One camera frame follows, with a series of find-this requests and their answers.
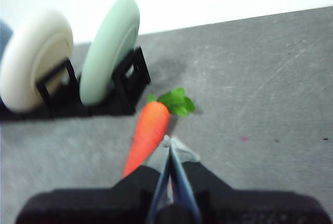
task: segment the mint green disc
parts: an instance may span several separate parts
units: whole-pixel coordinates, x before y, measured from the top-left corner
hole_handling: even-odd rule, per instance
[[[113,88],[112,73],[134,48],[140,13],[134,0],[117,0],[92,42],[83,65],[80,98],[84,105],[102,102]]]

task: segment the gray table surface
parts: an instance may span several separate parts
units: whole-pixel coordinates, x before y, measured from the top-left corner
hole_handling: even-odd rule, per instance
[[[138,44],[152,79],[138,110],[148,92],[184,86],[198,111],[173,117],[169,134],[206,167],[237,189],[314,196],[333,217],[333,7],[149,34]],[[87,49],[77,45],[73,56]],[[1,223],[38,192],[117,183],[137,118],[1,123]]]

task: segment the green carrot top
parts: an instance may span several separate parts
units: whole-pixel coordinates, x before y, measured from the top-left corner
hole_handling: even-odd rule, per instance
[[[182,87],[175,88],[159,98],[150,93],[147,103],[153,101],[163,103],[170,113],[178,116],[187,116],[189,112],[194,112],[196,109],[192,100],[185,95],[185,89]]]

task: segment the black stand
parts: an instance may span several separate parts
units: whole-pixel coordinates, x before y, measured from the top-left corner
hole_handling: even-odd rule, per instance
[[[67,85],[60,85],[51,97],[46,84],[64,69],[69,74]],[[25,114],[11,112],[4,105],[0,107],[1,121],[19,121],[29,119],[48,119],[59,117],[88,117],[93,115],[131,115],[135,106],[150,83],[150,76],[141,48],[132,50],[116,67],[112,74],[114,89],[108,97],[97,106],[86,107],[79,95],[79,81],[76,79],[73,66],[69,59],[56,66],[36,83],[44,104]]]

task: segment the orange carrot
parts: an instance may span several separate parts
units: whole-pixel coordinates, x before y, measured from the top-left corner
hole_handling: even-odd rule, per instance
[[[123,177],[126,177],[154,151],[162,141],[169,123],[170,113],[160,102],[150,102],[142,110],[127,158]]]
[[[123,177],[134,171],[163,140],[170,113],[186,116],[195,110],[193,102],[185,96],[184,88],[176,88],[161,97],[148,95],[148,103],[141,111],[136,125],[134,141],[127,158]]]

